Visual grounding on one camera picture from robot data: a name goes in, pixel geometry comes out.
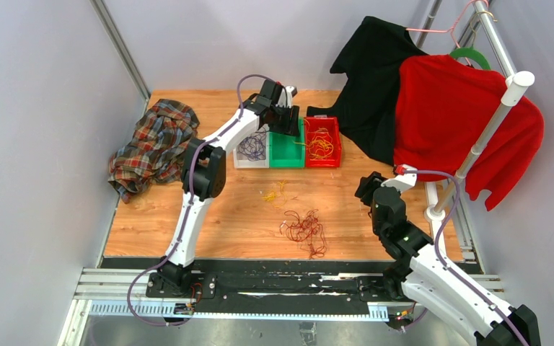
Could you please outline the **pink hanger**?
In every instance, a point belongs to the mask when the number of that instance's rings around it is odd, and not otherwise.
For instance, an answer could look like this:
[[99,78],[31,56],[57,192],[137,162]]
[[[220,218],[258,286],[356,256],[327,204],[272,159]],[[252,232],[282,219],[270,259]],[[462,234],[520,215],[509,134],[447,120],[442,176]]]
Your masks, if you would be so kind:
[[[470,7],[473,4],[477,4],[477,2],[478,1],[466,1],[466,3],[462,5],[461,11],[459,12],[458,16],[453,20],[453,23],[451,23],[450,26],[448,26],[444,30],[438,30],[433,28],[433,24],[437,15],[439,14],[443,1],[430,1],[428,14],[426,15],[423,21],[422,27],[406,27],[405,30],[408,32],[418,33],[418,37],[415,42],[415,45],[418,48],[423,47],[426,41],[426,38],[429,34],[448,35],[450,37],[450,40],[454,43],[454,49],[461,48],[461,47],[473,48],[473,45],[464,46],[462,43],[460,43],[459,40],[456,38],[455,34],[456,34],[457,27],[460,25],[460,22],[468,12],[471,14],[472,17],[477,17],[478,21],[480,21],[480,15],[477,12],[473,14],[472,10],[470,10]],[[472,60],[469,60],[466,58],[464,58],[464,60],[469,67],[472,67],[472,64],[471,64]]]

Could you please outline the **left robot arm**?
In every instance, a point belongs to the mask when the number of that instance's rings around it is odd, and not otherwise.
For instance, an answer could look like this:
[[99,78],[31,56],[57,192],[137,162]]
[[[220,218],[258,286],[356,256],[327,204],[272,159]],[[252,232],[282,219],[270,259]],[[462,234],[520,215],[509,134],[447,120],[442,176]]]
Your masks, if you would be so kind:
[[172,241],[157,267],[157,277],[175,298],[191,291],[192,263],[208,209],[227,182],[227,157],[247,137],[263,127],[287,136],[299,135],[295,86],[265,79],[218,130],[190,140],[184,155],[181,182],[183,204]]

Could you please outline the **red sweater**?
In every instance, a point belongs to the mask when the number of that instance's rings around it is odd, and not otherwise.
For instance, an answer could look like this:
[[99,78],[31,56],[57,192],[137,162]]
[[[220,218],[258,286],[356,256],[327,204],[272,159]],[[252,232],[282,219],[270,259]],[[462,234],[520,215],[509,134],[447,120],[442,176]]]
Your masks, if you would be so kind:
[[[407,58],[400,67],[394,163],[454,174],[505,91],[496,71],[466,67],[448,55]],[[487,190],[485,207],[493,210],[526,172],[543,135],[542,113],[522,97],[468,172],[470,199]]]

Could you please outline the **aluminium frame post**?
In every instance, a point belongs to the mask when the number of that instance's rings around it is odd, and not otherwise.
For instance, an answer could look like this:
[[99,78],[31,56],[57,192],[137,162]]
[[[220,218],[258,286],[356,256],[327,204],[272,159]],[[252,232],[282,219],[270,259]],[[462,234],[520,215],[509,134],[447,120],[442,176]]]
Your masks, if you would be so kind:
[[139,94],[146,102],[148,102],[151,96],[151,91],[141,75],[141,72],[134,61],[128,46],[126,45],[126,42],[123,39],[123,36],[121,35],[106,2],[103,0],[90,0],[89,2],[101,21],[107,36],[110,38],[111,43],[120,56],[120,59],[122,60],[123,65],[125,66]]

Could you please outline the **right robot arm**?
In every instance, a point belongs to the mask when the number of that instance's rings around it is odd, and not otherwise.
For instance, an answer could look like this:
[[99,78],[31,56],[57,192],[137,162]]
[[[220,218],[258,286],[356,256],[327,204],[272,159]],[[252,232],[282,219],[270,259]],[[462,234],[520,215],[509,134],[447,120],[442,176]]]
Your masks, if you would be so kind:
[[453,328],[469,345],[540,345],[536,314],[500,299],[451,261],[407,219],[402,191],[417,170],[397,168],[391,179],[378,172],[360,180],[355,196],[369,206],[372,230],[394,262],[383,272],[392,300],[409,298]]

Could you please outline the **green hanger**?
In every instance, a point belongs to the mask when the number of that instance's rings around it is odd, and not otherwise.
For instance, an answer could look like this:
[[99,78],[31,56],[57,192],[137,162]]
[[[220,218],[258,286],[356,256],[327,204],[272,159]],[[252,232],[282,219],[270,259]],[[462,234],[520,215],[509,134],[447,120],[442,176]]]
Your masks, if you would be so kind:
[[457,60],[458,58],[466,58],[476,62],[479,67],[483,70],[491,71],[491,65],[489,64],[487,58],[478,50],[471,47],[461,47],[454,49],[449,54],[453,59]]

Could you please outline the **red plastic bin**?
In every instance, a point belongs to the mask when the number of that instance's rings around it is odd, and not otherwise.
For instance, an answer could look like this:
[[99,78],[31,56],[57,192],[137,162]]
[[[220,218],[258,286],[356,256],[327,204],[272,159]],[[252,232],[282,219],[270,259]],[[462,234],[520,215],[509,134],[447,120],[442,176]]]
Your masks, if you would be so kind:
[[336,117],[306,117],[304,137],[306,168],[341,166],[342,146]]

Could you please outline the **black shirt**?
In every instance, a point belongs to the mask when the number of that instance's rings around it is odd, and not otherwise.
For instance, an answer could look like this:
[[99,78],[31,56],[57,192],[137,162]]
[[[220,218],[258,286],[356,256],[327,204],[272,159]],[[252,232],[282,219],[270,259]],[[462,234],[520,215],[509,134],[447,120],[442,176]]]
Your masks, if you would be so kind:
[[395,152],[395,108],[400,67],[424,56],[405,27],[366,16],[330,67],[347,81],[330,107],[307,108],[307,116],[335,117],[340,132],[369,158],[392,165]]

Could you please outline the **green plastic bin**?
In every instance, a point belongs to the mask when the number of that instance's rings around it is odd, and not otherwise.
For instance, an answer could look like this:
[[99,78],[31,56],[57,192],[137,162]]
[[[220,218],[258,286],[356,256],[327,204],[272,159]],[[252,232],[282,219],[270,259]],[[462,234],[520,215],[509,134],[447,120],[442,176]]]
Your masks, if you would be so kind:
[[288,136],[270,132],[269,140],[269,167],[300,169],[305,165],[305,137],[304,120],[298,120],[299,135]]

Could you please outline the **plaid flannel shirt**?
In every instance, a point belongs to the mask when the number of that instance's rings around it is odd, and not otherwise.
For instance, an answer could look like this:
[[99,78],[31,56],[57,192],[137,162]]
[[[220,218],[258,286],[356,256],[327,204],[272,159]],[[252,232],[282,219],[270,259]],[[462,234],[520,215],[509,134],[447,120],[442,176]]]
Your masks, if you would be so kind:
[[108,183],[123,203],[151,185],[179,181],[184,153],[198,135],[200,120],[193,108],[176,100],[159,99],[137,121],[131,140],[108,161]]

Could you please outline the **white plastic bin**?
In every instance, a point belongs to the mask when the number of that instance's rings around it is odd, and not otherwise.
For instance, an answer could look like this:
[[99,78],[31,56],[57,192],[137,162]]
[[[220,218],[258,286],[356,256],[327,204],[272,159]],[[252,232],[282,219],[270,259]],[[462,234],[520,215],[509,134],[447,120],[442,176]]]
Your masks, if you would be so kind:
[[245,137],[233,150],[236,169],[267,169],[269,165],[269,131],[264,125]]

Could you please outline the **white clothes rack pole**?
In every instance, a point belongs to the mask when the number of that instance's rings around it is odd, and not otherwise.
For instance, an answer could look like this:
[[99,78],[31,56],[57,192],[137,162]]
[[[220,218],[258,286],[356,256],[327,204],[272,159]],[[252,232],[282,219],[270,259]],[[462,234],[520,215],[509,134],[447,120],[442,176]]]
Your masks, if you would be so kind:
[[506,91],[500,99],[500,103],[488,124],[483,129],[479,138],[470,148],[465,160],[455,173],[455,178],[450,179],[447,189],[444,194],[438,199],[434,206],[427,210],[428,216],[439,217],[442,215],[448,200],[456,194],[460,188],[460,183],[467,177],[473,164],[478,160],[480,155],[488,145],[489,140],[493,137],[499,126],[505,120],[511,109],[516,106],[524,96],[525,92],[535,82],[535,75],[530,71],[520,71],[506,78]]

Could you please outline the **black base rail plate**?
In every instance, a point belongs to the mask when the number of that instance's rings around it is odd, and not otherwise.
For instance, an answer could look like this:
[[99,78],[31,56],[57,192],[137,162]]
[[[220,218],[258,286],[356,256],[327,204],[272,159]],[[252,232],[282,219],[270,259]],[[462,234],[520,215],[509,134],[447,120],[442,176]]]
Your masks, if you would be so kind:
[[150,298],[190,300],[197,312],[358,315],[369,303],[409,307],[384,287],[388,261],[197,259],[179,288],[160,274],[147,279]]

